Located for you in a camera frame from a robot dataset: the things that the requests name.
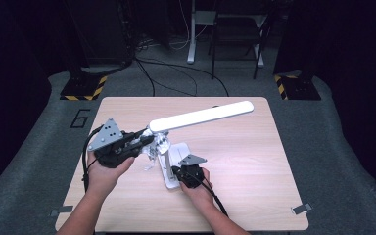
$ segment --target finger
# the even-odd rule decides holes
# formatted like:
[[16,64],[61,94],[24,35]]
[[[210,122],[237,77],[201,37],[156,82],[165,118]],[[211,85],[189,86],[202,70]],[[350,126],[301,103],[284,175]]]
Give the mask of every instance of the finger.
[[120,174],[127,172],[127,170],[130,169],[130,167],[133,165],[134,161],[135,161],[134,157],[130,157],[130,158],[126,159],[123,163],[121,163],[117,167],[117,172],[119,172]]
[[203,168],[203,174],[204,174],[204,178],[210,181],[210,172],[207,169]]
[[188,187],[181,181],[179,181],[179,186],[181,187],[182,192],[186,192],[186,190],[188,189]]

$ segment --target black cable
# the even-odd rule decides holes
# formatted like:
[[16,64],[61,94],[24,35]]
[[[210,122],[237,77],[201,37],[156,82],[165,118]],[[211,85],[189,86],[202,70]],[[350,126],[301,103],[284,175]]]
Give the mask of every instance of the black cable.
[[137,66],[139,69],[148,77],[149,81],[151,82],[152,85],[152,96],[155,97],[155,84],[154,80],[149,76],[149,74],[146,72],[145,68],[142,66],[142,64],[138,61],[136,61]]
[[153,41],[153,39],[151,38],[141,38],[140,41],[137,43],[136,47],[135,47],[135,51],[136,52],[141,52],[143,50],[148,50],[149,49],[149,46],[152,45],[151,42]]
[[[185,69],[189,69],[189,70],[193,70],[193,71],[199,71],[199,72],[203,72],[203,73],[206,73],[208,75],[212,75],[211,73],[207,72],[207,71],[204,71],[204,70],[199,70],[199,69],[195,69],[195,68],[191,68],[191,67],[186,67],[186,66],[180,66],[180,65],[175,65],[175,64],[169,64],[169,63],[157,63],[157,62],[150,62],[150,61],[144,61],[144,60],[141,60],[137,57],[134,57],[135,61],[137,62],[142,62],[142,63],[146,63],[146,64],[152,64],[152,65],[160,65],[160,66],[169,66],[169,67],[180,67],[180,68],[185,68]],[[229,97],[230,95],[228,94],[228,91],[227,91],[227,88],[225,87],[224,83],[216,76],[214,76],[214,78],[219,81],[219,83],[221,84],[221,86],[224,88],[225,90],[225,94],[227,95],[227,97]]]
[[[160,61],[160,60],[157,60],[157,59],[146,59],[146,60],[157,61],[157,62],[159,62],[159,63],[163,63],[163,64],[165,64],[165,62]],[[194,77],[192,77],[190,74],[188,74],[187,72],[185,72],[185,71],[183,71],[183,70],[180,70],[180,69],[174,68],[174,67],[172,67],[172,66],[169,66],[169,67],[170,67],[171,69],[174,69],[174,70],[176,70],[176,71],[179,71],[179,72],[185,74],[186,76],[188,76],[189,78],[191,78],[191,80],[192,80],[192,81],[194,82],[194,84],[195,84],[195,94],[194,94],[194,95],[187,94],[187,95],[196,97],[197,94],[198,94],[198,84],[197,84],[197,81],[195,81]]]
[[192,175],[192,174],[190,174],[189,172],[186,172],[189,176],[191,176],[191,177],[193,177],[195,180],[197,180],[199,183],[201,183],[201,185],[203,185],[210,193],[211,193],[211,195],[214,197],[214,199],[215,199],[215,202],[218,204],[218,206],[219,206],[219,208],[221,209],[221,212],[223,213],[223,214],[225,214],[227,217],[228,217],[228,213],[227,213],[227,211],[225,210],[225,207],[224,207],[224,205],[222,204],[222,202],[219,200],[219,198],[216,196],[216,194],[214,193],[214,191],[213,191],[213,189],[212,189],[212,187],[211,187],[211,184],[209,183],[209,181],[206,179],[206,178],[204,178],[206,181],[207,181],[207,183],[209,184],[208,186],[203,182],[203,181],[201,181],[199,178],[197,178],[196,176],[194,176],[194,175]]
[[82,181],[84,182],[84,192],[87,192],[87,189],[88,189],[88,167],[87,167],[87,162],[86,162],[86,153],[87,153],[87,146],[88,146],[88,143],[90,142],[91,138],[97,134],[101,129],[103,128],[103,125],[101,125],[100,127],[94,129],[90,135],[87,137],[87,139],[85,140],[84,142],[84,146],[83,146],[83,153],[81,155],[81,162],[82,162],[82,165],[83,165],[83,178],[82,178]]
[[98,161],[100,158],[96,158],[95,160],[93,160],[93,162],[91,162],[91,164],[88,165],[87,167],[87,170],[94,164],[96,163],[96,161]]
[[171,87],[165,86],[165,85],[163,85],[163,84],[161,84],[161,83],[155,81],[153,78],[151,78],[151,77],[149,76],[149,74],[146,72],[146,70],[145,70],[145,68],[142,66],[142,64],[141,64],[139,61],[137,61],[137,60],[135,60],[135,61],[136,61],[136,63],[138,64],[139,68],[142,70],[142,72],[145,73],[145,75],[148,76],[149,80],[151,81],[151,84],[152,84],[152,87],[153,87],[153,90],[154,90],[154,95],[153,95],[154,97],[155,97],[155,86],[154,86],[153,83],[156,83],[156,84],[158,84],[159,86],[164,87],[164,88],[166,88],[166,89],[173,90],[173,91],[176,91],[176,92],[179,92],[179,93],[185,94],[185,95],[187,95],[187,96],[196,96],[196,95],[192,95],[192,94],[189,94],[189,93],[184,92],[184,91],[181,91],[181,90],[177,90],[177,89],[174,89],[174,88],[171,88]]

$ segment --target yellow and black tape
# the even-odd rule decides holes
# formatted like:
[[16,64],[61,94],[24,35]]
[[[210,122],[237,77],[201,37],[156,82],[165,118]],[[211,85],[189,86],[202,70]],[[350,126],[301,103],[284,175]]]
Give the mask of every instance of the yellow and black tape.
[[[297,78],[296,76],[289,75],[286,76],[288,78]],[[282,83],[282,76],[281,75],[274,75],[274,80],[276,81],[277,88],[279,89],[280,96],[282,97],[282,100],[289,100],[288,95],[286,94],[285,87],[283,87]]]
[[102,77],[99,81],[99,84],[97,85],[96,90],[94,91],[93,95],[90,96],[61,96],[60,100],[71,100],[71,101],[77,101],[77,100],[97,100],[100,93],[102,93],[103,86],[105,85],[105,82],[108,78],[106,76]]

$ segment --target chair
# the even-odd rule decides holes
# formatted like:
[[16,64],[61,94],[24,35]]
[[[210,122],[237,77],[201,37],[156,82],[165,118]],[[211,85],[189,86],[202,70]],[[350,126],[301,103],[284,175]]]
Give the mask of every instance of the chair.
[[[217,46],[248,46],[246,55],[254,46],[259,45],[256,61],[256,79],[261,50],[270,30],[274,10],[273,0],[221,0],[216,8],[209,54],[212,50],[211,79],[214,78],[215,48]],[[264,16],[261,25],[257,25],[253,16]]]

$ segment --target gray carpet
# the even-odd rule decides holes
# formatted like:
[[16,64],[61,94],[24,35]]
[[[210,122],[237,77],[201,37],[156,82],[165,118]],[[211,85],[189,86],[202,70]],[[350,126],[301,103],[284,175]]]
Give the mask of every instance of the gray carpet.
[[[230,96],[268,100],[302,200],[314,207],[307,214],[308,230],[292,234],[376,234],[376,183],[345,140],[327,85],[318,78],[313,80],[321,101],[281,100],[272,75],[279,42],[279,37],[270,38],[263,52],[265,65],[256,80],[252,80],[253,62],[217,62],[215,75],[220,81],[197,71],[211,71],[207,41],[198,43],[194,65],[186,64],[188,47],[166,50],[151,46],[136,56],[197,69],[142,64],[157,82],[155,96],[217,97],[228,92]],[[49,77],[53,87],[49,103],[0,177],[0,234],[54,234],[57,218],[49,216],[50,210],[63,204],[101,100],[154,94],[150,80],[135,62],[109,75],[95,101],[59,100],[69,77],[67,72]],[[80,110],[88,119],[83,128],[71,128]]]

